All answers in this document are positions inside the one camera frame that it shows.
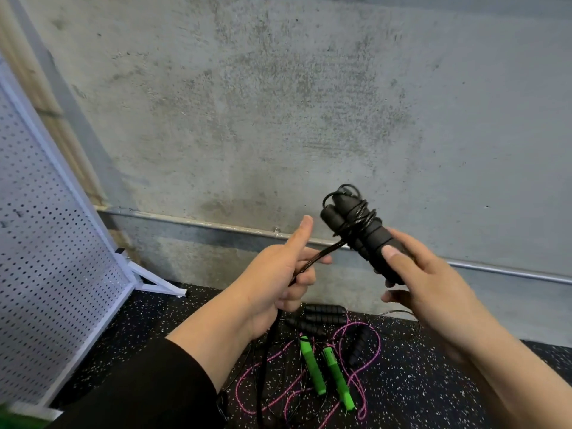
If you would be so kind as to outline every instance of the right hand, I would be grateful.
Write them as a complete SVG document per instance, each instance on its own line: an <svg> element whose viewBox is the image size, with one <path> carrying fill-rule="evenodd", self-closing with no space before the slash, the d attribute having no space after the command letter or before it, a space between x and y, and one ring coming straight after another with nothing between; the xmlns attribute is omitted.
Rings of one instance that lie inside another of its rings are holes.
<svg viewBox="0 0 572 429"><path fill-rule="evenodd" d="M449 357L465 363L490 330L500 325L445 260L415 238L389 230L415 260L390 245L383 247L383 257L408 290L388 290L382 301L401 303L410 309L424 327L439 336ZM386 281L386 286L394 284Z"/></svg>

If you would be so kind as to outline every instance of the forearm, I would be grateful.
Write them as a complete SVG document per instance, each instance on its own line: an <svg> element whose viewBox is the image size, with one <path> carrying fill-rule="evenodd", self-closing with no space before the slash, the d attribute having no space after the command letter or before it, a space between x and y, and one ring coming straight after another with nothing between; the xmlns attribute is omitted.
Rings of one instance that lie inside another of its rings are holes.
<svg viewBox="0 0 572 429"><path fill-rule="evenodd" d="M497 415L504 418L504 424L523 428L572 427L572 387L502 326L483 328L489 334L475 346L471 361L482 376L479 388L493 402L502 404L505 412Z"/></svg>
<svg viewBox="0 0 572 429"><path fill-rule="evenodd" d="M167 336L201 365L217 391L252 338L246 304L230 286Z"/></svg>

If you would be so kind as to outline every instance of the white pegboard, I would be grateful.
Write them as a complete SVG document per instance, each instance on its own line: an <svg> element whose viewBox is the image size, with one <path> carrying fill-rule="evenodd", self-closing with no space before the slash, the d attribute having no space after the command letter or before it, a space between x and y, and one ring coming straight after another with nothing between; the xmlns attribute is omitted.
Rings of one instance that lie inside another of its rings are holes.
<svg viewBox="0 0 572 429"><path fill-rule="evenodd" d="M133 288L0 56L0 403L49 404Z"/></svg>

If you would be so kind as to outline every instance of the black jump rope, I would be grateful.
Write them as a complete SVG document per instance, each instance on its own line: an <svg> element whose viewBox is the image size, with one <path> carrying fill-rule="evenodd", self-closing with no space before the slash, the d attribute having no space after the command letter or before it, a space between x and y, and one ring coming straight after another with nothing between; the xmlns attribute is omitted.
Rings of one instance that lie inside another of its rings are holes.
<svg viewBox="0 0 572 429"><path fill-rule="evenodd" d="M326 205L330 198L333 204ZM361 198L360 191L351 184L343 184L324 197L322 201L321 219L333 231L334 236L340 236L340 241L323 249L308 263L306 263L298 273L294 274L289 286L296 282L296 276L302 274L310 266L322 257L334 252L338 248L347 244L357 251L361 257L369 262L374 269L383 275L388 281L395 284L403 284L403 280L391 269L382 256L382 247L391 245L400 252L411 256L407 249L398 240L394 239L390 232L383 227L382 220L376 216L375 209L371 211L367 208L367 201ZM266 384L266 374L268 366L268 353L274 342L278 323L282 317L282 310L278 310L276 320L268 329L266 341L263 347L262 361L256 379L256 421L260 428L264 428L264 418L262 416L262 394Z"/></svg>

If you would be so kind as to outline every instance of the left hand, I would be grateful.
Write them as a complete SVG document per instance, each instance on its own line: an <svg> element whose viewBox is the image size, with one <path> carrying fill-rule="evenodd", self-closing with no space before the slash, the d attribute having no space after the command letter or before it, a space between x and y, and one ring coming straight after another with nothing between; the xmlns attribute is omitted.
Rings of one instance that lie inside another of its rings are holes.
<svg viewBox="0 0 572 429"><path fill-rule="evenodd" d="M276 319L277 309L287 312L297 310L308 286L315 283L316 271L312 266L296 276L296 282L288 287L294 273L319 252L306 247L312 228L312 217L305 215L300 227L286 244L270 245L262 250L232 284L246 297L253 339L270 328ZM319 261L330 264L332 256L325 256Z"/></svg>

